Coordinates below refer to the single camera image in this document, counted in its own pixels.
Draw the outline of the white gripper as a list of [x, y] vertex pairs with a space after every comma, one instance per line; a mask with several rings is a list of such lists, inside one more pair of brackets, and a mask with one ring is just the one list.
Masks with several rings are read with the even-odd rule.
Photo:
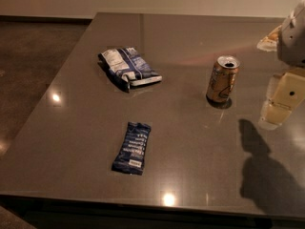
[[[276, 52], [278, 59], [291, 66], [305, 66], [305, 0], [301, 0], [278, 26], [256, 45], [264, 52]], [[271, 77], [266, 100], [263, 103], [258, 125], [275, 130], [305, 99], [305, 69], [290, 68]]]

